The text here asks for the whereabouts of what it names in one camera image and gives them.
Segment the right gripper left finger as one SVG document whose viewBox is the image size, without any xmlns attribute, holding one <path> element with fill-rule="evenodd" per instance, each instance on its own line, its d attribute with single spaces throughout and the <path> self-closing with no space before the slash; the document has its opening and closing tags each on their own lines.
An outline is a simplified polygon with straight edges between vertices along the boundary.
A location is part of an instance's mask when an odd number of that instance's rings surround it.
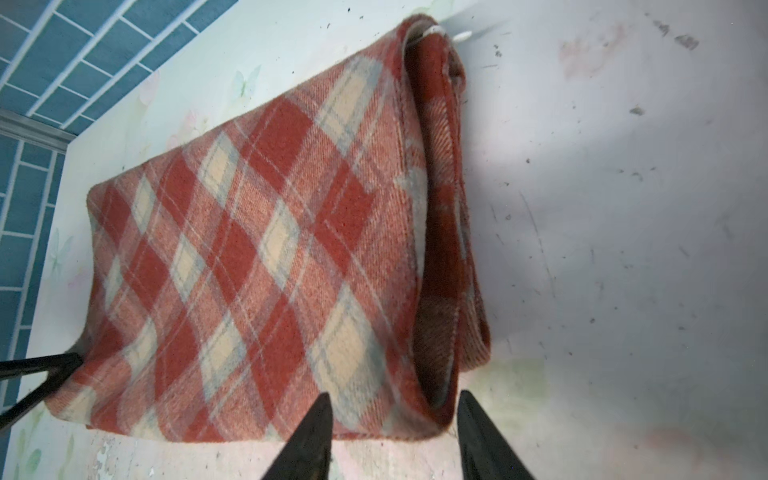
<svg viewBox="0 0 768 480">
<path fill-rule="evenodd" d="M 328 479 L 332 430 L 331 397 L 324 392 L 314 401 L 262 479 Z"/>
</svg>

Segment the red plaid skirt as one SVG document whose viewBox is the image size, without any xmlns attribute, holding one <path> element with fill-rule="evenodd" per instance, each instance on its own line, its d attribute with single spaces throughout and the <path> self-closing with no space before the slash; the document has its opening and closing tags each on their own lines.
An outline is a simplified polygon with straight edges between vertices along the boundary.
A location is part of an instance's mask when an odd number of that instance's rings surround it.
<svg viewBox="0 0 768 480">
<path fill-rule="evenodd" d="M 64 421 L 170 442 L 452 423 L 491 341 L 462 180 L 465 71 L 418 14 L 204 135 L 94 186 L 83 364 Z"/>
</svg>

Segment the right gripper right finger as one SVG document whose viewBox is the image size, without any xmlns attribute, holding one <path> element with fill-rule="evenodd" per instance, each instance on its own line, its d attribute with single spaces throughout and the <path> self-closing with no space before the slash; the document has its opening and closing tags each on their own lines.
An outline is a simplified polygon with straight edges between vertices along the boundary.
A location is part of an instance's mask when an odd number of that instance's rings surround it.
<svg viewBox="0 0 768 480">
<path fill-rule="evenodd" d="M 468 390 L 459 395 L 457 430 L 464 480 L 534 480 Z"/>
</svg>

